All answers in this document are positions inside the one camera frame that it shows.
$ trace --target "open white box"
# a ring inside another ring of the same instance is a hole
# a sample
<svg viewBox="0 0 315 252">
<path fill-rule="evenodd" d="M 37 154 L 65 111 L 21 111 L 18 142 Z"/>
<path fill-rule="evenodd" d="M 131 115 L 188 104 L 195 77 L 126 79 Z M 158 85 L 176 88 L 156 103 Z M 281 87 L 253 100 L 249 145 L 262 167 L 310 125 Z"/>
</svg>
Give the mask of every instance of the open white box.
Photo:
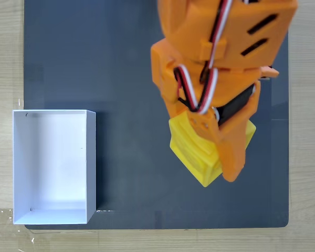
<svg viewBox="0 0 315 252">
<path fill-rule="evenodd" d="M 96 210 L 96 113 L 13 111 L 14 224 L 85 224 Z"/>
</svg>

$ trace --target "orange robotic arm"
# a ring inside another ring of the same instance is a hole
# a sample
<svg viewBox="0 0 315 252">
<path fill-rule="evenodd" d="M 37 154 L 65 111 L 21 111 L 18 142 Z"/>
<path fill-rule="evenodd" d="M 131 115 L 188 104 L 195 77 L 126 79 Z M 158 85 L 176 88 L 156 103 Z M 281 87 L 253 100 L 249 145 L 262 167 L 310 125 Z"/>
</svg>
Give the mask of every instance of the orange robotic arm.
<svg viewBox="0 0 315 252">
<path fill-rule="evenodd" d="M 245 165 L 259 79 L 278 75 L 266 66 L 278 53 L 297 0 L 158 0 L 158 8 L 165 38 L 151 49 L 153 82 L 171 120 L 187 114 L 197 136 L 214 144 L 223 177 L 232 182 Z"/>
</svg>

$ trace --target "yellow object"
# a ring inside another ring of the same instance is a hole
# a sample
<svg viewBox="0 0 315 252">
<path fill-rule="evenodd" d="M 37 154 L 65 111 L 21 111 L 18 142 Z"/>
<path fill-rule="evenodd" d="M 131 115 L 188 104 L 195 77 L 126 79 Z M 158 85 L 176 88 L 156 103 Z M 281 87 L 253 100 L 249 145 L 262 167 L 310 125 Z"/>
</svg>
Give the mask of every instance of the yellow object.
<svg viewBox="0 0 315 252">
<path fill-rule="evenodd" d="M 170 148 L 204 187 L 210 185 L 222 173 L 216 145 L 196 134 L 186 111 L 171 118 L 169 127 L 172 134 Z M 248 121 L 246 147 L 255 131 L 256 127 Z"/>
</svg>

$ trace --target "white box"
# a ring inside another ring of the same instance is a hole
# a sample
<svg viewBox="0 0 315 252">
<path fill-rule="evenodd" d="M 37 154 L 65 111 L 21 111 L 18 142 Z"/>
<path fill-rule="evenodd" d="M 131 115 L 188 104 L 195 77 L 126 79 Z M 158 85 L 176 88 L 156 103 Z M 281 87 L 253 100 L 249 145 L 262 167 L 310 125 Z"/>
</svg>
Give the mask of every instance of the white box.
<svg viewBox="0 0 315 252">
<path fill-rule="evenodd" d="M 96 210 L 96 113 L 13 111 L 14 224 L 85 224 Z"/>
</svg>

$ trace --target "wooden table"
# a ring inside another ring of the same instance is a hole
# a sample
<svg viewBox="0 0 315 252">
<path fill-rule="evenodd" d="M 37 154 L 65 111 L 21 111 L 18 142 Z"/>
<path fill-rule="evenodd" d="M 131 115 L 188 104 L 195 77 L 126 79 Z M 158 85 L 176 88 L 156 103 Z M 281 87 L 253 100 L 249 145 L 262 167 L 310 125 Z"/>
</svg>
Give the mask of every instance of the wooden table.
<svg viewBox="0 0 315 252">
<path fill-rule="evenodd" d="M 22 0 L 0 0 L 0 251 L 315 251 L 315 0 L 289 36 L 290 221 L 278 229 L 31 232 L 12 224 L 12 109 L 23 107 Z"/>
</svg>

